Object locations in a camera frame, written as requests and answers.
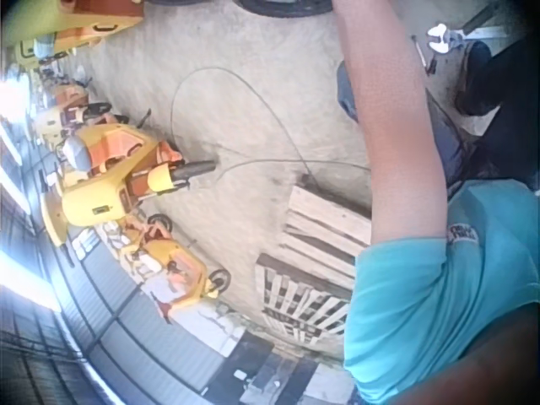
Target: t-shirt sleeve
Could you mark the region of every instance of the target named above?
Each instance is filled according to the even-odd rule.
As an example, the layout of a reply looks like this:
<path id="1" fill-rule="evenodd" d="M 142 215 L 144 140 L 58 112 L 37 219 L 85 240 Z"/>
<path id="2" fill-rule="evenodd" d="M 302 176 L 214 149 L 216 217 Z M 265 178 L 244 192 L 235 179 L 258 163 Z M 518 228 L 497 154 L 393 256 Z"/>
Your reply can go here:
<path id="1" fill-rule="evenodd" d="M 397 393 L 425 346 L 444 288 L 445 239 L 395 240 L 366 249 L 345 330 L 345 367 L 373 403 Z"/>

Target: wooden pallet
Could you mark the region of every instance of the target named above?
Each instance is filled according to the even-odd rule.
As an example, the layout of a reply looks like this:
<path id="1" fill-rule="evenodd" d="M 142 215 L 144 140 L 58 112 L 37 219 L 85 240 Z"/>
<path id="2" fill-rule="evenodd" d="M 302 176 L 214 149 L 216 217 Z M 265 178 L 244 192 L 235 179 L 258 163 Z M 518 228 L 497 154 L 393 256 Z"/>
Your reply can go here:
<path id="1" fill-rule="evenodd" d="M 353 289 L 354 261 L 370 238 L 370 219 L 295 186 L 276 255 L 318 278 Z"/>
<path id="2" fill-rule="evenodd" d="M 343 334 L 349 290 L 266 254 L 259 256 L 255 274 L 262 313 L 274 331 L 310 346 L 325 336 Z"/>

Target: concrete floor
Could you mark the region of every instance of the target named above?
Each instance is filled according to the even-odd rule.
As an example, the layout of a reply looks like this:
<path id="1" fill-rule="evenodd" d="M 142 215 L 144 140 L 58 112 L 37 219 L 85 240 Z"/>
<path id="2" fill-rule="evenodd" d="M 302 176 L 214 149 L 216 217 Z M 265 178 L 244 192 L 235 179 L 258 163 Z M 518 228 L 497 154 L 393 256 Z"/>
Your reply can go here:
<path id="1" fill-rule="evenodd" d="M 436 22 L 459 26 L 486 2 L 410 0 L 396 7 L 410 33 L 423 39 Z M 195 181 L 189 192 L 155 198 L 143 208 L 170 215 L 197 241 L 197 249 L 229 269 L 233 282 L 225 302 L 262 325 L 253 266 L 262 251 L 276 246 L 291 187 L 306 168 L 257 163 L 218 178 L 247 160 L 299 154 L 368 166 L 361 131 L 336 102 L 335 72 L 343 55 L 334 16 L 268 19 L 230 0 L 184 8 L 148 4 L 145 11 L 140 25 L 62 64 L 68 71 L 82 65 L 94 78 L 96 97 L 134 121 L 152 108 L 145 130 L 174 139 L 188 159 L 219 161 L 218 170 Z M 437 74 L 428 79 L 446 107 L 459 53 L 440 60 Z M 463 121 L 448 111 L 471 132 L 485 127 L 485 120 Z M 370 206 L 369 171 L 308 167 L 321 188 Z M 340 357 L 341 352 L 328 353 Z"/>

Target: dark pants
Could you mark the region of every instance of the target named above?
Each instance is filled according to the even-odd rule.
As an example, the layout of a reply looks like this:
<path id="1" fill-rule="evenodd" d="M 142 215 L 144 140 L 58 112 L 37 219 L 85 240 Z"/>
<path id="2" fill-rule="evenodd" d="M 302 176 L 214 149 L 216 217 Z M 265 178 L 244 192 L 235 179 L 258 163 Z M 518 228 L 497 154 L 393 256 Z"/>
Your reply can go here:
<path id="1" fill-rule="evenodd" d="M 468 81 L 461 108 L 482 116 L 499 110 L 476 142 L 472 166 L 493 164 L 501 178 L 538 189 L 538 41 L 528 37 L 493 57 Z"/>
<path id="2" fill-rule="evenodd" d="M 520 40 L 491 58 L 468 80 L 461 108 L 482 116 L 500 107 L 486 133 L 466 157 L 456 127 L 428 94 L 428 107 L 447 183 L 489 175 L 513 178 L 538 189 L 538 47 L 532 37 Z M 340 106 L 358 120 L 345 66 L 337 70 Z"/>

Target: wire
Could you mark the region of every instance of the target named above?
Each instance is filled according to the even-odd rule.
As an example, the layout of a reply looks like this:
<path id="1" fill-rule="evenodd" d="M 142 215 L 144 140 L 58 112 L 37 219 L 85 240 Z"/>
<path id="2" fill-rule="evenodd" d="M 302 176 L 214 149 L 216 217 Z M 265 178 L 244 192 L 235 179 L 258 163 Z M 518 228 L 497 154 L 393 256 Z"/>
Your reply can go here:
<path id="1" fill-rule="evenodd" d="M 304 157 L 302 156 L 302 153 L 300 152 L 300 150 L 296 146 L 296 143 L 294 142 L 292 136 L 290 135 L 289 130 L 284 125 L 284 123 L 279 119 L 278 115 L 273 110 L 273 108 L 267 103 L 266 100 L 264 100 L 264 98 L 259 94 L 259 92 L 257 92 L 253 88 L 253 86 L 251 86 L 244 78 L 242 78 L 238 73 L 235 73 L 235 72 L 233 72 L 232 70 L 230 70 L 230 69 L 228 69 L 226 67 L 219 67 L 219 66 L 200 67 L 199 69 L 195 69 L 195 70 L 191 71 L 190 73 L 188 73 L 187 76 L 185 76 L 176 85 L 175 93 L 173 95 L 172 102 L 170 103 L 170 135 L 173 137 L 173 139 L 174 139 L 174 136 L 175 136 L 174 128 L 173 128 L 173 115 L 174 115 L 174 111 L 175 111 L 176 99 L 178 97 L 178 94 L 179 94 L 179 92 L 181 90 L 182 85 L 189 78 L 191 78 L 192 76 L 194 76 L 197 73 L 206 72 L 206 71 L 213 71 L 213 70 L 226 72 L 226 73 L 230 74 L 231 76 L 233 76 L 234 78 L 237 78 L 238 80 L 240 80 L 262 102 L 262 104 L 268 109 L 270 114 L 273 116 L 274 120 L 276 120 L 276 123 L 283 130 L 283 134 L 289 140 L 289 143 L 294 148 L 294 151 L 299 156 L 299 159 L 251 159 L 251 160 L 247 160 L 245 162 L 239 163 L 237 165 L 232 165 L 232 166 L 228 167 L 227 169 L 223 170 L 219 174 L 218 178 L 216 179 L 216 184 L 230 171 L 238 169 L 238 168 L 243 167 L 243 166 L 254 165 L 254 164 L 258 164 L 258 163 L 301 163 L 301 164 L 304 165 L 307 174 L 313 180 L 314 185 L 319 189 L 320 189 L 319 184 L 317 183 L 317 180 L 316 180 L 315 176 L 313 175 L 313 172 L 311 171 L 308 163 L 325 164 L 325 165 L 345 165 L 345 166 L 355 167 L 357 169 L 361 169 L 361 170 L 364 170 L 364 171 L 371 171 L 370 168 L 368 168 L 368 167 L 365 167 L 365 166 L 362 166 L 362 165 L 356 165 L 354 163 L 340 162 L 338 160 L 304 159 Z"/>
<path id="2" fill-rule="evenodd" d="M 252 159 L 252 160 L 247 160 L 246 162 L 239 163 L 237 165 L 232 165 L 232 166 L 228 167 L 227 169 L 223 170 L 219 174 L 218 178 L 216 179 L 216 183 L 218 183 L 230 171 L 232 171 L 234 169 L 238 169 L 239 167 L 242 167 L 242 166 L 252 165 L 252 164 L 255 164 L 255 163 L 304 163 L 304 164 L 306 164 L 306 163 L 320 163 L 320 164 L 324 164 L 324 165 L 350 166 L 350 167 L 354 167 L 356 169 L 361 169 L 361 170 L 364 170 L 364 171 L 371 172 L 371 169 L 369 167 L 365 167 L 365 166 L 362 166 L 362 165 L 356 165 L 354 163 L 349 163 L 349 162 L 340 162 L 339 160 Z"/>

